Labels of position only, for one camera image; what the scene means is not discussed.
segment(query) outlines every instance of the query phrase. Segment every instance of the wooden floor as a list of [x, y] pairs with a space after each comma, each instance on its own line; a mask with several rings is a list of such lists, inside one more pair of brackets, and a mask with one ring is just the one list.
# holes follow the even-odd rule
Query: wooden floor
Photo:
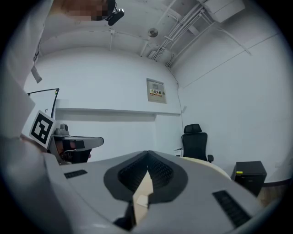
[[257, 197], [264, 207], [277, 198], [282, 198], [288, 185], [263, 187]]

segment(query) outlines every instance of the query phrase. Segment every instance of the chair armrest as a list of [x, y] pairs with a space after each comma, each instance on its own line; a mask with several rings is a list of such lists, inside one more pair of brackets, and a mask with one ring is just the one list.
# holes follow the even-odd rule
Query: chair armrest
[[212, 156], [211, 154], [207, 156], [207, 160], [211, 163], [214, 161], [214, 156]]

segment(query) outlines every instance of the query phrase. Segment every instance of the black cabinet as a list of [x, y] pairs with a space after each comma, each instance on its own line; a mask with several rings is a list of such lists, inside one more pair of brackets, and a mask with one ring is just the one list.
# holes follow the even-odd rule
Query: black cabinet
[[266, 179], [266, 170], [261, 161], [236, 162], [231, 179], [258, 196]]

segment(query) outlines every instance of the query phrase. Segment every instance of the chair headrest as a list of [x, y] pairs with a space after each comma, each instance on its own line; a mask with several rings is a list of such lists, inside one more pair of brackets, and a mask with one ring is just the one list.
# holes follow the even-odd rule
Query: chair headrest
[[201, 128], [199, 124], [190, 124], [186, 125], [184, 128], [184, 133], [189, 134], [189, 133], [201, 133]]

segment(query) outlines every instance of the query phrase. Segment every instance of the black office chair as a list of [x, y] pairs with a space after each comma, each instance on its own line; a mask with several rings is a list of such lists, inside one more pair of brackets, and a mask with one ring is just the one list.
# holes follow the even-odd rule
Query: black office chair
[[201, 132], [199, 124], [187, 125], [182, 135], [183, 157], [200, 159], [203, 161], [214, 160], [214, 156], [208, 155], [206, 159], [207, 134]]

